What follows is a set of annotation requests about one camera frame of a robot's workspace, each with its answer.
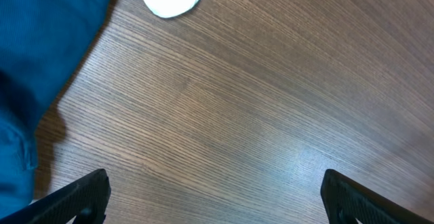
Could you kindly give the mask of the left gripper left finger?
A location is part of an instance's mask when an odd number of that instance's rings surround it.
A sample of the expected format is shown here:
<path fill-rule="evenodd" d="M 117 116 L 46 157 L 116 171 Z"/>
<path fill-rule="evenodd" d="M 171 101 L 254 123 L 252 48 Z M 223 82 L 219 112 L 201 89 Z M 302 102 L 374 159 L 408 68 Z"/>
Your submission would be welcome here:
<path fill-rule="evenodd" d="M 1 224 L 103 224 L 110 196 L 106 170 L 97 169 L 1 219 Z"/>

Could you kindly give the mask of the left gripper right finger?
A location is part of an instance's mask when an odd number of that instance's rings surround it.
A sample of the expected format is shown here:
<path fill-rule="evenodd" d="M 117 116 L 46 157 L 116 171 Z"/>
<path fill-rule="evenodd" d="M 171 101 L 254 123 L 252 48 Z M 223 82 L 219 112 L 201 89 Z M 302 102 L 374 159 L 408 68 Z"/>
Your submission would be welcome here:
<path fill-rule="evenodd" d="M 321 199 L 330 224 L 433 224 L 333 169 L 325 171 Z"/>

